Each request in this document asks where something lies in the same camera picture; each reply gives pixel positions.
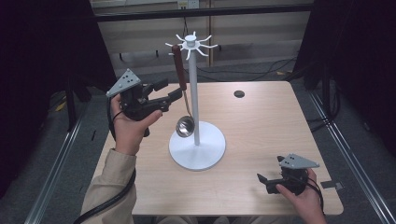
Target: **black cable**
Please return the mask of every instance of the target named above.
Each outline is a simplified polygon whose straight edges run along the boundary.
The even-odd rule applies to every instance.
[[[197,67],[197,69],[200,70],[200,71],[202,71],[202,72],[209,73],[209,74],[212,74],[212,73],[213,73],[213,74],[215,74],[215,73],[235,73],[235,74],[242,73],[242,74],[261,75],[261,76],[258,76],[258,77],[254,77],[253,79],[245,80],[245,81],[255,81],[255,80],[257,80],[257,79],[259,79],[259,78],[261,78],[261,77],[264,77],[264,76],[268,75],[269,73],[275,72],[275,71],[277,71],[277,70],[279,70],[279,69],[285,67],[285,66],[288,65],[290,62],[295,61],[295,60],[296,60],[296,57],[294,57],[294,58],[292,58],[292,59],[284,59],[284,60],[279,60],[279,61],[273,62],[266,72],[206,71],[206,70],[204,70],[204,69],[202,69],[202,68],[199,68],[199,67]],[[271,69],[274,67],[275,64],[280,63],[280,62],[284,62],[284,61],[286,61],[286,63],[284,63],[282,66],[278,67],[277,69],[271,70]],[[197,75],[197,76],[198,76],[198,77],[207,78],[207,79],[210,79],[210,80],[213,80],[213,81],[217,81],[217,82],[229,82],[229,81],[230,81],[230,80],[220,80],[220,79],[217,79],[217,78],[206,77],[206,76],[202,76],[202,75]]]
[[[189,34],[189,27],[187,26],[187,19],[184,17],[184,29],[183,29],[183,36],[182,38],[185,37],[185,33],[187,31],[187,35]]]
[[[115,130],[114,130],[114,119],[120,115],[123,111],[120,111],[119,113],[117,113],[113,119],[111,118],[111,111],[110,111],[110,107],[111,107],[111,98],[108,97],[107,98],[107,119],[108,119],[108,127],[111,131],[111,134],[113,135],[114,140],[116,139],[116,134],[115,134]],[[112,206],[113,204],[115,204],[116,202],[118,202],[121,198],[123,198],[128,191],[131,189],[131,187],[134,185],[134,180],[136,179],[136,169],[134,169],[134,172],[131,175],[131,178],[128,181],[128,184],[125,186],[125,188],[123,188],[121,190],[120,193],[118,193],[116,196],[114,196],[113,198],[109,199],[108,201],[94,207],[93,209],[91,209],[90,211],[84,213],[83,215],[81,215],[78,219],[76,219],[76,221],[74,221],[74,224],[79,224],[84,222],[85,220],[87,220],[90,217],[93,217],[94,215],[104,211],[105,209],[107,209],[108,207]]]
[[[337,87],[335,87],[335,93],[334,93],[334,97],[332,99],[332,103],[333,103],[332,113],[328,117],[307,120],[308,122],[323,121],[323,123],[319,124],[317,127],[311,128],[311,133],[314,133],[317,130],[323,128],[324,126],[330,124],[337,117],[337,115],[340,111],[340,107],[341,107],[340,91]]]
[[[288,81],[291,82],[292,80],[296,79],[296,78],[300,78],[303,77],[306,73],[309,72],[310,69],[312,69],[314,66],[316,66],[318,62],[312,62],[306,66],[304,66],[303,68],[301,68],[298,71],[293,71],[291,73],[291,75],[289,75],[288,77],[285,77],[283,80],[284,81]]]
[[[78,219],[76,219],[76,221],[74,221],[74,224],[80,224],[80,223],[84,222],[85,220],[87,220],[88,218],[90,218],[90,217],[104,211],[108,207],[114,205],[116,202],[118,202],[121,198],[123,198],[128,193],[128,191],[134,185],[135,179],[136,179],[136,169],[134,169],[134,172],[132,173],[132,176],[129,179],[128,184],[125,186],[125,188],[122,189],[122,191],[120,193],[118,193],[116,196],[114,196],[110,200],[106,201],[105,203],[102,203],[102,204],[94,207],[90,211],[81,215]]]
[[[323,201],[323,195],[322,195],[322,193],[321,193],[320,187],[319,187],[319,185],[317,184],[317,182],[315,182],[313,179],[311,179],[311,178],[308,177],[309,180],[311,180],[312,182],[315,183],[316,186],[313,186],[313,185],[311,185],[310,183],[304,182],[303,180],[301,180],[301,179],[299,179],[299,178],[296,178],[296,177],[294,177],[294,176],[292,176],[292,175],[287,175],[287,177],[289,177],[289,178],[291,178],[291,179],[293,179],[293,180],[295,180],[295,181],[297,181],[297,182],[299,182],[299,183],[301,183],[301,184],[307,185],[309,188],[313,189],[313,190],[318,194],[318,196],[319,196],[319,199],[320,199],[320,209],[322,210],[323,215],[325,215],[325,214],[324,214],[324,201]]]

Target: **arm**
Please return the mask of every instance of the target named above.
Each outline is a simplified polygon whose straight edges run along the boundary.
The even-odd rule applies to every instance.
[[[120,96],[111,100],[114,115],[120,113]],[[147,127],[157,121],[161,111],[154,111],[140,121],[128,119],[123,113],[114,119],[116,132],[116,148],[107,154],[105,167],[101,175],[90,184],[82,205],[81,214],[93,209],[117,195],[127,185],[136,164],[136,153],[139,150]],[[136,190],[133,186],[125,197],[116,205],[107,208],[96,217],[84,223],[133,223],[132,209],[136,201]]]
[[[317,175],[312,169],[307,169],[308,177],[317,181]],[[276,185],[277,190],[287,198],[296,209],[299,216],[306,224],[326,224],[323,212],[320,208],[320,200],[318,194],[311,188],[306,187],[303,193],[296,196],[282,185]]]

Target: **aluminum rail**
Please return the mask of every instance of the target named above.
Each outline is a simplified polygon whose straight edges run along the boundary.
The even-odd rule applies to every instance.
[[[309,94],[312,102],[315,105],[315,108],[319,112],[320,116],[324,119],[323,121],[328,122],[326,126],[330,134],[332,135],[335,144],[340,149],[341,154],[343,154],[346,163],[348,164],[353,175],[358,180],[358,183],[361,185],[361,189],[365,193],[367,199],[373,206],[376,213],[378,214],[379,219],[381,219],[381,222],[384,224],[395,224],[395,216],[392,214],[387,202],[380,194],[370,177],[364,171],[363,167],[359,163],[358,159],[355,157],[355,154],[351,150],[346,139],[338,129],[337,125],[333,121],[326,120],[326,113],[322,108],[322,102],[320,101],[320,98],[313,91],[311,91]]]
[[[55,163],[53,163],[52,165],[52,168],[49,172],[49,176],[47,177],[44,186],[42,187],[38,197],[35,199],[35,203],[24,222],[25,224],[40,223],[41,218],[43,217],[44,212],[47,209],[48,203],[50,201],[50,197],[52,196],[52,193],[55,189],[56,183],[59,180],[62,169],[64,168],[64,164],[66,162],[67,156],[77,137],[78,130],[79,127],[81,126],[81,121],[84,118],[87,107],[88,107],[87,104],[83,105],[81,116],[77,120],[76,125],[74,126],[72,131],[67,134],[66,138],[64,139],[64,144],[62,145],[61,150],[58,153],[58,157],[56,158]]]

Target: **person's left hand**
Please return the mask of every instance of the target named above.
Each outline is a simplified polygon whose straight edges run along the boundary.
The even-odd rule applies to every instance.
[[[119,94],[111,100],[111,109],[113,115],[121,112]],[[123,113],[117,115],[113,121],[116,132],[116,151],[135,156],[139,151],[145,130],[162,115],[163,112],[161,110],[156,110],[140,121],[128,119]]]

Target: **round white base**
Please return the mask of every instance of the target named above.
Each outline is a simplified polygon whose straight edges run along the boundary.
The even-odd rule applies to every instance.
[[[225,151],[224,135],[215,125],[199,121],[199,134],[199,146],[195,145],[194,133],[182,138],[174,131],[169,142],[169,151],[175,162],[193,171],[203,171],[213,167]]]

